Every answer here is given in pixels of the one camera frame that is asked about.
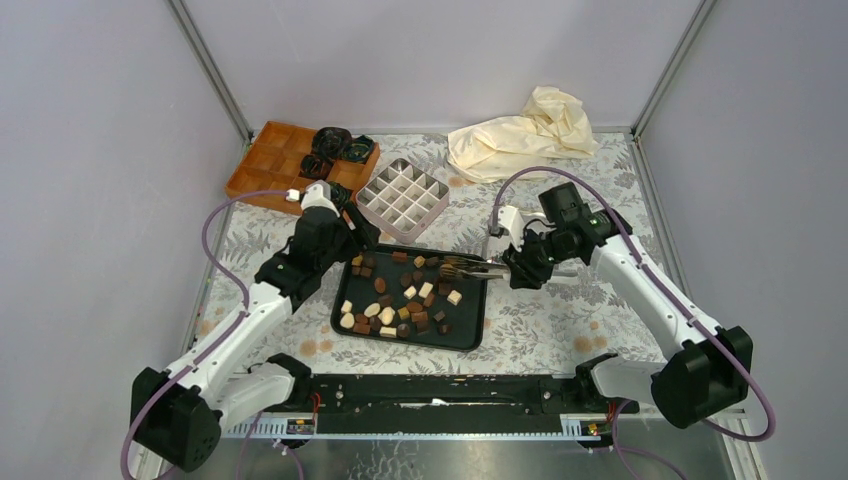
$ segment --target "white chocolate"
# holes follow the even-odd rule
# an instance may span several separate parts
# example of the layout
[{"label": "white chocolate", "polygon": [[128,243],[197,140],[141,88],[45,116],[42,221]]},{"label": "white chocolate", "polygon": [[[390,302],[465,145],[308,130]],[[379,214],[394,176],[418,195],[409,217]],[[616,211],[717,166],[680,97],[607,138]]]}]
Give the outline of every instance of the white chocolate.
[{"label": "white chocolate", "polygon": [[433,284],[430,282],[424,282],[424,285],[421,285],[421,288],[418,290],[418,296],[421,298],[427,298],[427,295],[430,295],[430,292],[433,291]]},{"label": "white chocolate", "polygon": [[380,321],[383,322],[383,325],[391,325],[395,319],[395,311],[392,307],[386,307],[380,312]]},{"label": "white chocolate", "polygon": [[374,315],[377,315],[378,313],[380,313],[380,304],[379,303],[372,303],[371,305],[368,305],[368,308],[366,308],[365,311],[362,312],[362,313],[364,313],[366,317],[371,318]]},{"label": "white chocolate", "polygon": [[350,313],[350,312],[345,313],[344,316],[342,316],[342,320],[339,322],[339,324],[342,326],[342,328],[347,328],[347,329],[353,328],[354,323],[355,323],[355,321],[353,319],[353,314]]},{"label": "white chocolate", "polygon": [[454,305],[459,304],[460,300],[462,300],[462,294],[456,290],[451,291],[450,295],[448,295],[448,301]]}]

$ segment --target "chocolate piece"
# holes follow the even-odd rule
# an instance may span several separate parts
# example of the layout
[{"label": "chocolate piece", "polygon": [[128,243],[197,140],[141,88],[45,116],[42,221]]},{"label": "chocolate piece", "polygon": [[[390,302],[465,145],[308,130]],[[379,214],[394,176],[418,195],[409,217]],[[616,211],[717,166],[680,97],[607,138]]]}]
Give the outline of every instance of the chocolate piece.
[{"label": "chocolate piece", "polygon": [[400,338],[406,338],[406,337],[408,337],[408,336],[409,336],[409,332],[410,332],[411,330],[412,330],[412,329],[411,329],[411,328],[409,328],[409,324],[408,324],[408,323],[401,323],[400,325],[398,325],[398,328],[397,328],[397,334],[398,334],[398,337],[400,337]]},{"label": "chocolate piece", "polygon": [[341,320],[339,320],[339,325],[341,325],[341,326],[342,326],[342,328],[346,328],[346,329],[348,329],[348,330],[350,330],[351,328],[353,328],[353,324],[354,324],[354,323],[355,323],[355,322],[353,321],[353,314],[352,314],[352,313],[345,313],[345,314],[342,316],[342,319],[341,319]]},{"label": "chocolate piece", "polygon": [[380,313],[381,308],[382,307],[380,307],[379,303],[372,303],[371,305],[368,305],[368,307],[365,308],[365,311],[363,313],[366,317],[373,317],[374,315]]},{"label": "chocolate piece", "polygon": [[383,295],[382,297],[377,298],[377,303],[379,303],[383,308],[390,307],[392,305],[392,301],[394,301],[394,297],[391,295]]},{"label": "chocolate piece", "polygon": [[462,294],[456,290],[452,291],[450,295],[448,295],[448,301],[454,305],[459,305],[460,300],[462,300]]},{"label": "chocolate piece", "polygon": [[353,326],[353,331],[362,335],[368,335],[371,333],[371,327],[367,323],[357,323]]},{"label": "chocolate piece", "polygon": [[421,285],[421,288],[418,289],[418,296],[421,298],[427,298],[432,291],[433,284],[430,282],[424,282],[424,285]]}]

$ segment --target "wooden tray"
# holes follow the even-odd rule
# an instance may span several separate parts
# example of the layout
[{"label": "wooden tray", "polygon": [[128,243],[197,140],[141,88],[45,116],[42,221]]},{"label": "wooden tray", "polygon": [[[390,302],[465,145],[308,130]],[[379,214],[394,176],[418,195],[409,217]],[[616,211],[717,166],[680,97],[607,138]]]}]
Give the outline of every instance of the wooden tray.
[{"label": "wooden tray", "polygon": [[[303,156],[312,151],[312,137],[316,131],[278,122],[266,123],[227,182],[224,188],[227,195],[232,198],[257,190],[303,190],[315,182],[310,178],[298,176],[298,173]],[[378,158],[380,145],[375,143],[374,152],[364,164],[336,160],[327,181],[353,190],[352,198],[356,199],[357,192],[371,178]],[[302,213],[298,203],[287,202],[279,195],[253,197],[243,201],[292,215]]]}]

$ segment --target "grid organizer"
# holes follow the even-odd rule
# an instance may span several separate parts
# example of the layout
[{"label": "grid organizer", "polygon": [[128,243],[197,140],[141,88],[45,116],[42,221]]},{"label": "grid organizer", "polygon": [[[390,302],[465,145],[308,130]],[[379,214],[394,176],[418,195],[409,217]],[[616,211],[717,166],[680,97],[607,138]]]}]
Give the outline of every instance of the grid organizer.
[{"label": "grid organizer", "polygon": [[391,165],[357,194],[372,223],[411,243],[448,204],[448,187],[404,159]]}]

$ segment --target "table surface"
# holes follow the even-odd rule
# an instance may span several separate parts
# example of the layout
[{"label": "table surface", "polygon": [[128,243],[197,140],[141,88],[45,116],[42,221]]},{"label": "table surface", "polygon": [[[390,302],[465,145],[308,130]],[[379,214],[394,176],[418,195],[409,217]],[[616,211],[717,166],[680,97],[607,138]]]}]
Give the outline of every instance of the table surface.
[{"label": "table surface", "polygon": [[[443,135],[374,135],[382,155],[374,175],[392,161],[406,158],[450,187],[450,204],[421,234],[414,246],[480,254],[485,223],[500,182],[478,185],[465,181],[446,163]],[[642,191],[623,134],[596,134],[601,148],[589,160],[557,160],[556,166],[593,185],[633,226],[651,257],[660,262],[659,244],[651,228]],[[537,195],[562,183],[547,176],[517,181],[505,202],[541,210]],[[599,204],[585,191],[592,206]],[[283,247],[297,217],[239,203],[232,210],[221,249],[224,266],[240,279],[253,274]],[[395,243],[383,233],[382,243]],[[330,328],[330,310],[338,290],[341,266],[327,272],[321,288],[297,313],[255,345],[243,368],[287,353],[316,373],[495,373],[573,374],[574,367],[607,351],[633,360],[658,361],[659,347],[647,327],[579,261],[574,285],[546,285],[541,290],[511,290],[506,282],[490,282],[483,342],[471,352],[341,336]],[[208,301],[198,316],[196,334],[203,337],[240,302],[238,289],[220,273],[211,280]]]}]

